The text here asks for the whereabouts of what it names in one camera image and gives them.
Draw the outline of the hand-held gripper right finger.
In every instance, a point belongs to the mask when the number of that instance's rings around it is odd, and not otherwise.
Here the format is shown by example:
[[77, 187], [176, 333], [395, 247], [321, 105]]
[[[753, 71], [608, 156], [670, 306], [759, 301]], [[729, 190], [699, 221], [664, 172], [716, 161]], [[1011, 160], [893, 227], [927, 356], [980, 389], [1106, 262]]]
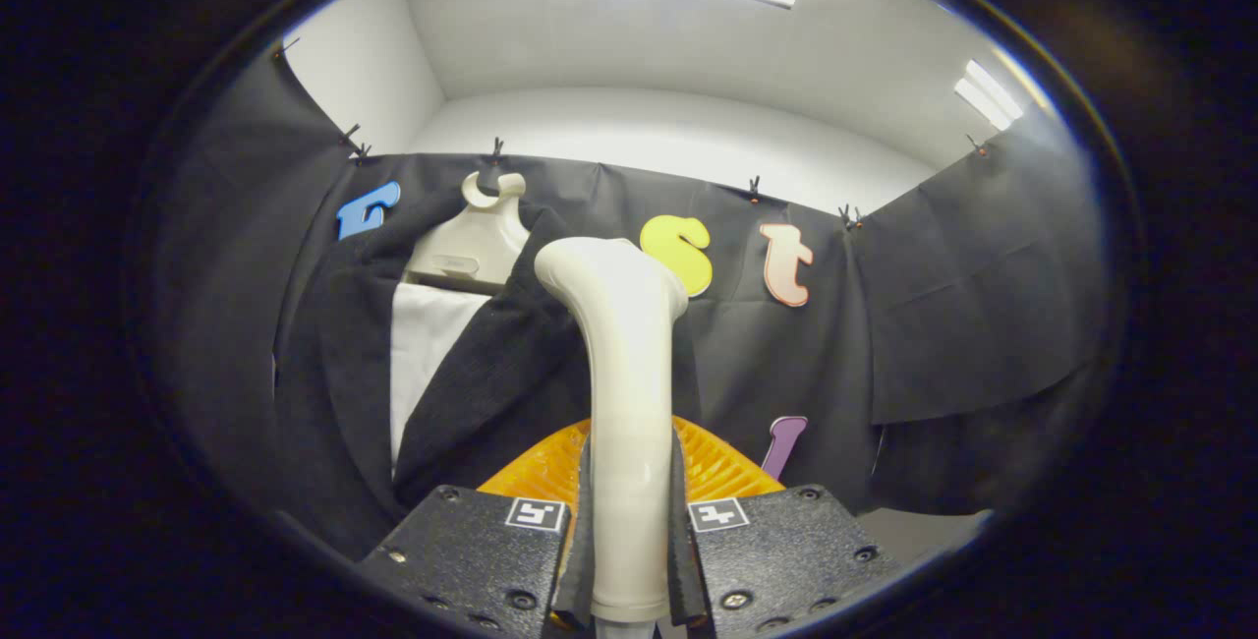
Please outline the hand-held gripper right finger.
[[671, 624], [686, 636], [759, 636], [899, 571], [827, 487], [782, 486], [805, 418], [772, 420], [759, 463], [692, 421], [673, 424]]

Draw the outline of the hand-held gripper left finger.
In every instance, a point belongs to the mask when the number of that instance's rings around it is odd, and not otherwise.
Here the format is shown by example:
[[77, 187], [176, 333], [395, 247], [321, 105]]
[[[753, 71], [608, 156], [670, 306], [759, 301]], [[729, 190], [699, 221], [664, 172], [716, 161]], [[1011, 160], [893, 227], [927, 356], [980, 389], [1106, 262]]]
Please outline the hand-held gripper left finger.
[[359, 572], [486, 631], [593, 636], [593, 532], [579, 520], [589, 431], [580, 421], [545, 436], [476, 491], [437, 487]]

